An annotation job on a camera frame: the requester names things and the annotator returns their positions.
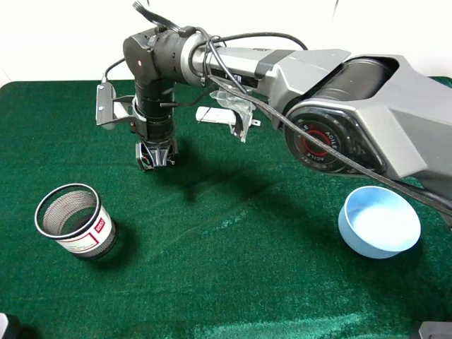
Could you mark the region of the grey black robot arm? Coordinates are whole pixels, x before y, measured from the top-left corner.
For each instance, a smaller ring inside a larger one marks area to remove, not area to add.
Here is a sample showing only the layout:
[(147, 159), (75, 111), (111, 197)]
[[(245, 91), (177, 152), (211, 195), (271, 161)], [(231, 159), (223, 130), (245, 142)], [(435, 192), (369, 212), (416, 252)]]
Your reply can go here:
[(226, 47), (195, 27), (137, 33), (123, 53), (143, 169), (177, 153), (175, 85), (202, 86), (235, 113), (237, 136), (258, 108), (304, 166), (372, 177), (451, 221), (451, 88), (404, 57)]

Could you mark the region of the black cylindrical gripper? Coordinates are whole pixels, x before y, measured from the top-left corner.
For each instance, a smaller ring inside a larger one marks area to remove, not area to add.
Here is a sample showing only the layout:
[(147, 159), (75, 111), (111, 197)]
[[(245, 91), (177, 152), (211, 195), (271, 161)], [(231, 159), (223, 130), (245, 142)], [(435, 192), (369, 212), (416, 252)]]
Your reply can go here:
[[(176, 146), (169, 140), (174, 132), (173, 108), (162, 107), (162, 103), (171, 103), (174, 99), (174, 82), (166, 80), (152, 81), (149, 84), (135, 80), (137, 112), (146, 119), (145, 141), (161, 142), (157, 145), (159, 166), (175, 164)], [(143, 141), (140, 142), (140, 158), (143, 170), (154, 168), (153, 159)]]

